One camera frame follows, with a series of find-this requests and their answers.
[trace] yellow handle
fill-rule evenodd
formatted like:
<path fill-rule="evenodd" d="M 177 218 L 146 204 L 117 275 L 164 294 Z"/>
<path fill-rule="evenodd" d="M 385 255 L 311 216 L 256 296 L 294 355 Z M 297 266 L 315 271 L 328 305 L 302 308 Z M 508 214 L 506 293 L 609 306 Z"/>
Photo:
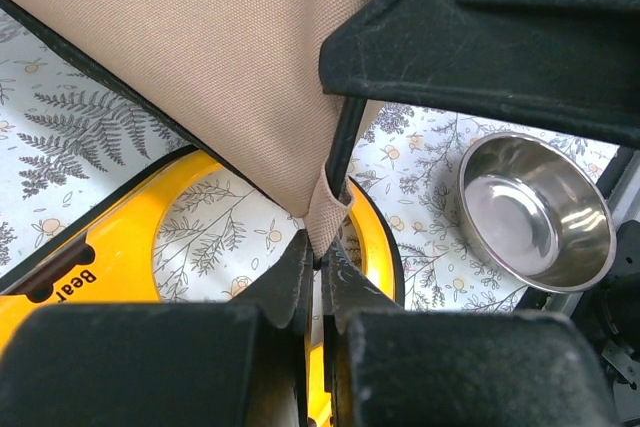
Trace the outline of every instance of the yellow handle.
<path fill-rule="evenodd" d="M 203 152 L 174 162 L 88 227 L 86 242 L 96 253 L 95 261 L 74 267 L 55 283 L 49 299 L 35 304 L 25 295 L 0 296 L 0 352 L 15 329 L 40 305 L 158 302 L 152 267 L 158 228 L 180 194 L 220 168 L 220 164 Z M 360 239 L 362 270 L 382 292 L 393 298 L 393 260 L 384 229 L 367 199 L 358 189 L 351 190 L 355 202 L 350 217 Z M 324 392 L 322 356 L 322 345 L 311 352 L 309 414 L 319 426 L 328 426 L 331 401 Z"/>

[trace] fern leaf print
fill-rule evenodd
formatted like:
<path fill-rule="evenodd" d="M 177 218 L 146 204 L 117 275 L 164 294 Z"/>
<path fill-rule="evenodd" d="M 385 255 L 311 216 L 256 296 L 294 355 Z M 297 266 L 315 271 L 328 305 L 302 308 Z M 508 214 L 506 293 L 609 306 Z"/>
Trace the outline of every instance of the fern leaf print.
<path fill-rule="evenodd" d="M 108 172 L 107 159 L 125 166 L 125 142 L 148 159 L 149 131 L 166 141 L 175 136 L 141 107 L 110 91 L 37 92 L 35 98 L 47 106 L 47 112 L 25 113 L 25 118 L 49 134 L 18 133 L 20 140 L 41 154 L 20 158 L 30 167 L 20 172 L 25 199 L 51 184 L 65 185 L 69 177 L 88 179 L 91 170 Z"/>

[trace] floral tablecloth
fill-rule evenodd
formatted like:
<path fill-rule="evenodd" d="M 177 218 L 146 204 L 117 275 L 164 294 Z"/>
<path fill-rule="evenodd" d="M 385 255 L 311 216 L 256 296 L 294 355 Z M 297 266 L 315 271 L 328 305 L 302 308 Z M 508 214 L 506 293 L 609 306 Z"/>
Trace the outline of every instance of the floral tablecloth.
<path fill-rule="evenodd" d="M 437 109 L 386 105 L 358 143 L 349 174 L 393 229 L 407 308 L 510 311 L 523 292 L 519 281 L 474 258 L 457 229 L 457 164 L 469 145 L 497 131 L 546 140 L 594 180 L 617 149 Z M 0 275 L 184 144 L 0 12 Z M 173 206 L 150 268 L 167 301 L 226 300 L 273 265 L 301 226 L 241 179 L 218 172 Z M 343 242 L 357 261 L 357 239 L 348 226 Z"/>

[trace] yellow object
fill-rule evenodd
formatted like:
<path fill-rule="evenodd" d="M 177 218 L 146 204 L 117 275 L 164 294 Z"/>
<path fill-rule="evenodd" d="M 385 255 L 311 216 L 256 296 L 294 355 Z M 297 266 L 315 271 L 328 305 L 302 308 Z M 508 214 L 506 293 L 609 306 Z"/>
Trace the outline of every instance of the yellow object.
<path fill-rule="evenodd" d="M 0 350 L 22 321 L 40 305 L 67 301 L 158 302 L 160 297 L 152 271 L 157 230 L 180 194 L 220 168 L 220 164 L 203 152 L 175 161 L 88 227 L 86 243 L 95 251 L 94 262 L 74 267 L 54 284 L 54 293 L 49 299 L 36 304 L 25 295 L 0 296 Z M 363 272 L 393 298 L 393 260 L 384 229 L 364 195 L 356 188 L 352 188 L 352 193 L 355 202 L 350 217 L 360 239 Z M 322 345 L 311 352 L 309 415 L 319 426 L 329 426 L 331 401 L 324 392 L 322 355 Z"/>

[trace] stainless steel bowl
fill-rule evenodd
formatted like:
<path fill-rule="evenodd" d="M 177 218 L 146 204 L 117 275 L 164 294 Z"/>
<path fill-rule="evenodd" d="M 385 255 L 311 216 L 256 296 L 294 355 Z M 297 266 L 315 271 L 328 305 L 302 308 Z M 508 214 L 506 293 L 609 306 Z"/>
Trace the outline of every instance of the stainless steel bowl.
<path fill-rule="evenodd" d="M 562 152 L 528 135 L 493 134 L 465 153 L 460 226 L 478 258 L 547 292 L 578 292 L 607 273 L 616 250 L 597 187 Z"/>

